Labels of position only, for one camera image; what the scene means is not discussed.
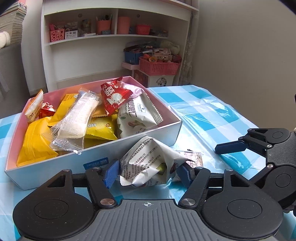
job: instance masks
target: blue label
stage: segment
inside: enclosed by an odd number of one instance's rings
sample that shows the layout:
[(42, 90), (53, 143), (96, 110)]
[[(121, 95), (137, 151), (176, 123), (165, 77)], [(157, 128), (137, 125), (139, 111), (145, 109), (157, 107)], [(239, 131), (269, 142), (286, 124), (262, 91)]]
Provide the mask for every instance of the blue label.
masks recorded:
[(108, 157), (105, 157), (105, 158), (102, 158), (102, 159), (99, 159), (99, 160), (96, 160), (96, 161), (85, 163), (85, 164), (83, 164), (83, 167), (84, 167), (85, 170), (87, 170), (87, 169), (90, 169), (90, 168), (93, 168), (93, 167), (100, 167), (100, 166), (103, 166), (103, 165), (107, 165), (108, 163), (109, 163)]

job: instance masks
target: checkered tablecloth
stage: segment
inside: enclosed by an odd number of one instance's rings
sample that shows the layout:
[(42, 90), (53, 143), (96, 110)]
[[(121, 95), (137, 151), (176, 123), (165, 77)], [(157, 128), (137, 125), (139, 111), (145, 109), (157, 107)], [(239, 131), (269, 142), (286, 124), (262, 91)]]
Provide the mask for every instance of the checkered tablecloth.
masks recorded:
[[(216, 144), (235, 141), (245, 135), (247, 129), (256, 126), (209, 91), (193, 85), (155, 87), (150, 90), (183, 120), (173, 149), (201, 152), (204, 167), (211, 172), (223, 172), (225, 168), (231, 167), (246, 178), (251, 178), (265, 166), (265, 158), (249, 150), (221, 156), (214, 153)], [(20, 114), (16, 114), (0, 120), (1, 170), (4, 170), (8, 148), (19, 116)], [(32, 191), (19, 189), (4, 171), (0, 172), (0, 239), (3, 241), (15, 241), (20, 237), (12, 221), (12, 211), (14, 206)], [(84, 188), (75, 191), (88, 196)], [(185, 188), (177, 182), (155, 187), (126, 187), (123, 190), (115, 182), (110, 191), (117, 201), (121, 198), (174, 198), (178, 202)], [(281, 232), (286, 239), (295, 236), (295, 224), (295, 219), (291, 215), (285, 216)]]

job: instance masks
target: stack of books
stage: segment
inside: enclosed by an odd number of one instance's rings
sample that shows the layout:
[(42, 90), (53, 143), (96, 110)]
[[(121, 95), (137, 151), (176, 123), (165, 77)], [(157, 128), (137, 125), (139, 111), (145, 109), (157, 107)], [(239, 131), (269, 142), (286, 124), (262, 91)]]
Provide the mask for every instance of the stack of books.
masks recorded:
[(22, 22), (26, 13), (27, 6), (21, 1), (16, 1), (0, 15), (0, 32), (9, 33), (11, 44), (22, 41)]

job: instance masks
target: metal screw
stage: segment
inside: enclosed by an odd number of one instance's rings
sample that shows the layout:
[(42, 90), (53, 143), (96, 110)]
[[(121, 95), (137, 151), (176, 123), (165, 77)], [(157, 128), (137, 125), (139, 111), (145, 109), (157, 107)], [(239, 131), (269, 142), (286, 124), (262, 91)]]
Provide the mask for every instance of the metal screw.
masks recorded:
[(100, 201), (100, 203), (104, 206), (111, 206), (115, 203), (115, 201), (111, 198), (104, 198)]
[(192, 198), (184, 198), (182, 199), (181, 203), (185, 206), (192, 206), (195, 204), (195, 200)]

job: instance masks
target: red snack package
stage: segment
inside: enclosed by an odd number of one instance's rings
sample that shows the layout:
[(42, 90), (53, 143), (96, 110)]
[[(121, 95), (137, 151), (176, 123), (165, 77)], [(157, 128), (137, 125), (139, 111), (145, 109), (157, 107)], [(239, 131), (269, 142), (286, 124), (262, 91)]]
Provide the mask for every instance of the red snack package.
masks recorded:
[(39, 119), (47, 116), (53, 116), (54, 113), (55, 113), (54, 107), (50, 103), (45, 102), (42, 104), (42, 107), (40, 109)]
[(122, 77), (101, 85), (101, 95), (107, 115), (112, 115), (125, 101), (128, 101), (128, 98), (133, 93), (131, 90), (118, 87), (121, 81)]

